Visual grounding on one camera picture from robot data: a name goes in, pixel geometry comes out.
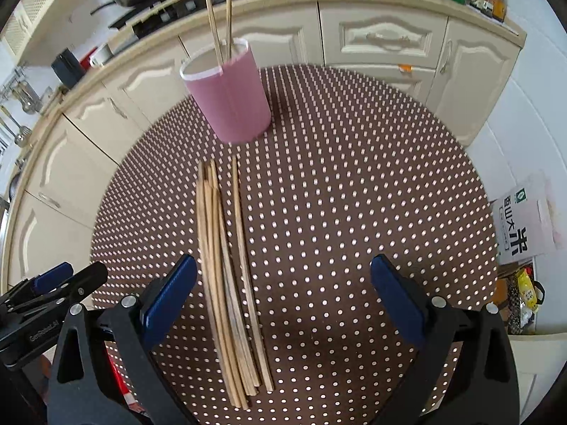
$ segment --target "green logo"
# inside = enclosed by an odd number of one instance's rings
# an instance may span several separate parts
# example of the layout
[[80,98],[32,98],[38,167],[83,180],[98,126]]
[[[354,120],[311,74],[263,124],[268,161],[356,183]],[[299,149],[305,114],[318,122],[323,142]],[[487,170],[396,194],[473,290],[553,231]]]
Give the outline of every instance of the green logo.
[[523,188],[516,192],[516,203],[520,203],[526,199],[526,189]]

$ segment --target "black container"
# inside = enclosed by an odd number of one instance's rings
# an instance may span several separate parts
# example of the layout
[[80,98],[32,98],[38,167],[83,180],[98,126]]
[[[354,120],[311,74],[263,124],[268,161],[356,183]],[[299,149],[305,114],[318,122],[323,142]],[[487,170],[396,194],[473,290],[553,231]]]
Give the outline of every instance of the black container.
[[84,68],[69,49],[65,49],[51,64],[53,71],[65,86],[72,89],[84,76]]

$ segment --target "white mug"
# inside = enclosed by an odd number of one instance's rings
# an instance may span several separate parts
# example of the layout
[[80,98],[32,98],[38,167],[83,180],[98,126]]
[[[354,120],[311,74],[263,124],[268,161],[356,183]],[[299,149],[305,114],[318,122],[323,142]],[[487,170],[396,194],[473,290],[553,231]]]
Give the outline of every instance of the white mug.
[[89,63],[92,67],[102,67],[113,56],[112,51],[105,43],[91,54]]

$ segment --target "cabinet handle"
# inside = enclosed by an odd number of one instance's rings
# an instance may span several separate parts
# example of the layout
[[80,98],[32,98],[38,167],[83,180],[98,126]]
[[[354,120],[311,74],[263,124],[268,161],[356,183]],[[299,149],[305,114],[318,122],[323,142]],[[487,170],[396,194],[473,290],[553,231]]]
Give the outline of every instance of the cabinet handle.
[[108,101],[110,102],[110,105],[112,105],[112,108],[114,109],[114,111],[116,113],[118,113],[118,115],[120,115],[124,119],[128,119],[128,117],[126,116],[126,113],[124,113],[122,110],[120,110],[118,108],[118,106],[114,103],[114,100],[111,97],[108,98]]
[[449,40],[449,42],[447,43],[447,47],[449,48],[449,54],[447,54],[447,58],[445,59],[445,62],[443,62],[443,65],[439,69],[439,73],[445,73],[447,67],[451,65],[450,60],[451,60],[451,55],[453,54],[453,40]]
[[47,196],[45,193],[43,193],[42,191],[39,192],[38,195],[39,195],[39,197],[40,197],[43,201],[45,201],[45,202],[47,202],[47,203],[49,203],[49,204],[54,205],[57,209],[61,209],[61,205],[60,205],[58,202],[56,202],[53,198],[48,197],[48,196]]
[[366,39],[378,40],[384,43],[408,43],[411,41],[407,35],[402,35],[399,38],[386,38],[384,35],[380,35],[379,33],[367,33]]

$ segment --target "blue gripper pad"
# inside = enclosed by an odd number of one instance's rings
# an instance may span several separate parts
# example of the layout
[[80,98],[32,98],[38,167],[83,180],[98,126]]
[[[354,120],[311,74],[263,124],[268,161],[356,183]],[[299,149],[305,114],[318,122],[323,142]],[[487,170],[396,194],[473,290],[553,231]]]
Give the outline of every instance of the blue gripper pad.
[[189,254],[184,254],[168,274],[154,302],[145,313],[142,325],[142,345],[146,350],[160,343],[179,316],[189,292],[197,282],[197,263]]
[[36,296],[47,294],[58,287],[63,281],[73,276],[73,267],[70,263],[63,262],[57,267],[46,271],[33,280],[33,292]]
[[372,285],[378,291],[388,316],[404,340],[420,348],[425,342],[423,333],[425,317],[406,293],[396,275],[398,272],[380,255],[370,263]]

